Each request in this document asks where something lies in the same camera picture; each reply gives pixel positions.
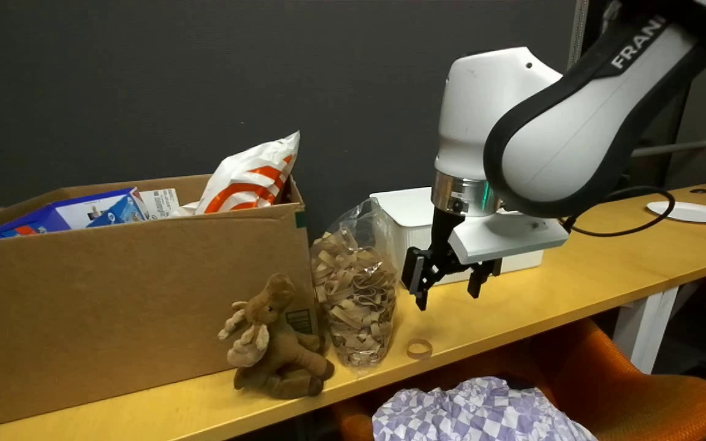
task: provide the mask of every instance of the wooden table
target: wooden table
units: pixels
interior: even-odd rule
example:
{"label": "wooden table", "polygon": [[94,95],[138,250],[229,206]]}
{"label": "wooden table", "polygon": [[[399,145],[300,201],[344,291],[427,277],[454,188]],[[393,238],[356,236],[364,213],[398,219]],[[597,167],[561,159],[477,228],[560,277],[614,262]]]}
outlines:
{"label": "wooden table", "polygon": [[[706,193],[674,193],[681,201],[706,204]],[[579,225],[620,230],[644,222],[649,220],[644,204],[654,198],[599,206]],[[649,328],[654,317],[670,317],[671,290],[702,277],[706,277],[706,225],[665,220],[611,241],[571,236],[565,248],[546,250],[543,268],[490,280],[480,298],[472,298],[464,284],[447,284],[436,287],[429,308],[420,311],[402,291],[394,342],[382,366],[370,373],[338,367],[322,397],[264,400],[235,393],[233,375],[218,373],[3,424],[0,439],[229,439],[635,301],[625,308],[619,333],[625,345],[649,352],[644,325],[648,333],[654,331]],[[670,295],[671,301],[648,304],[649,295]],[[429,361],[407,356],[407,342],[414,337],[431,340]]]}

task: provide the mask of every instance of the brown plush toy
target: brown plush toy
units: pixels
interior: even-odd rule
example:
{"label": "brown plush toy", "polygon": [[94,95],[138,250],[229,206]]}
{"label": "brown plush toy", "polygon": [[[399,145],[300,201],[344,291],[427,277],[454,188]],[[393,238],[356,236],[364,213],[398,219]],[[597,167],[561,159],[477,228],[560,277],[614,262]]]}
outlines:
{"label": "brown plush toy", "polygon": [[298,333],[284,311],[295,301],[300,287],[289,277],[275,274],[250,301],[235,301],[235,313],[218,333],[231,337],[247,324],[233,348],[229,362],[235,366],[235,389],[262,389],[269,397],[306,397],[320,394],[334,375],[334,362],[311,350],[313,335]]}

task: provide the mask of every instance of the snack bag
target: snack bag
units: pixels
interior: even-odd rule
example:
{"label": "snack bag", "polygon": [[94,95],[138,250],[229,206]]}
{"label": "snack bag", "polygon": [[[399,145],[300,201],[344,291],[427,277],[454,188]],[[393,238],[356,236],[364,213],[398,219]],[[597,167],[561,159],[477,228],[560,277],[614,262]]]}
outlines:
{"label": "snack bag", "polygon": [[272,206],[298,161],[300,133],[225,156],[212,175],[197,213]]}
{"label": "snack bag", "polygon": [[349,367],[376,367],[393,342],[398,274],[376,248],[370,198],[311,244],[313,290],[336,356]]}

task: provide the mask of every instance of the black cable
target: black cable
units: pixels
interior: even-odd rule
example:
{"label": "black cable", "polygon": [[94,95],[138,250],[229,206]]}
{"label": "black cable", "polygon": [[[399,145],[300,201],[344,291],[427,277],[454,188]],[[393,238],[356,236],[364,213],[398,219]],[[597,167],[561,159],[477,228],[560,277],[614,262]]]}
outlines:
{"label": "black cable", "polygon": [[635,228],[628,228],[628,230],[611,230],[611,233],[602,233],[602,230],[583,230],[583,228],[577,228],[577,219],[583,215],[587,211],[571,215],[565,220],[565,228],[567,230],[577,230],[582,236],[593,236],[593,238],[619,238],[619,236],[633,236],[633,233],[641,233],[641,230],[648,230],[653,228],[654,222],[670,219],[670,213],[674,211],[674,195],[666,192],[666,188],[657,188],[657,187],[628,187],[628,188],[620,188],[620,192],[614,192],[606,195],[606,201],[619,201],[619,198],[633,198],[633,195],[644,195],[644,193],[660,193],[666,198],[666,211],[660,213],[657,219],[653,219],[649,222],[642,222],[642,225],[635,225]]}

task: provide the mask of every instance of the red and white package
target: red and white package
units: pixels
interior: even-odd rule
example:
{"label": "red and white package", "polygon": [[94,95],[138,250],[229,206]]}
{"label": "red and white package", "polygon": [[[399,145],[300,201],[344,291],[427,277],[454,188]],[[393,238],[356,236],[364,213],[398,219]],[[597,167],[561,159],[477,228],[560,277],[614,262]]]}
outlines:
{"label": "red and white package", "polygon": [[300,133],[225,156],[212,175],[197,213],[272,206],[298,161]]}

